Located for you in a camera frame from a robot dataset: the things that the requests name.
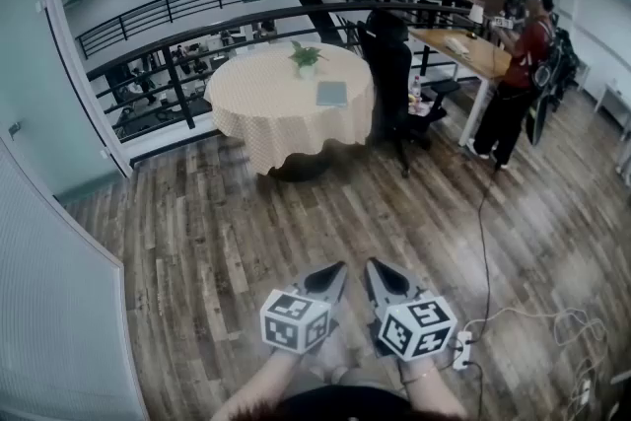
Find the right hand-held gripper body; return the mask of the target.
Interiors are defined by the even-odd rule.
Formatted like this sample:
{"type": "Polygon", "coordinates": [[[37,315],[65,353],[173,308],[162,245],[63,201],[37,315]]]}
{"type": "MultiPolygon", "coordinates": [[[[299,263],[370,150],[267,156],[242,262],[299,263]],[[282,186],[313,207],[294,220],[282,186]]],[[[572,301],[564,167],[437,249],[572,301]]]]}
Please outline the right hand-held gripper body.
{"type": "Polygon", "coordinates": [[[409,294],[383,294],[374,300],[369,332],[381,356],[415,361],[444,351],[457,318],[443,296],[411,286],[409,294]]]}

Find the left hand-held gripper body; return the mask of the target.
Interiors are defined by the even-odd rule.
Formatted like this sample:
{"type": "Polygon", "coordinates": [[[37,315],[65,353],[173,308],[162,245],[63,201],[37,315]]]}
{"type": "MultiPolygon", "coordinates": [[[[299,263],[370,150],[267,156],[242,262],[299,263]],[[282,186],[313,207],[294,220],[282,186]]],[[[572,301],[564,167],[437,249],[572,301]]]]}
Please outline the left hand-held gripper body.
{"type": "Polygon", "coordinates": [[[259,311],[262,341],[297,355],[315,352],[338,326],[337,304],[323,299],[325,285],[296,285],[271,291],[259,311]]]}

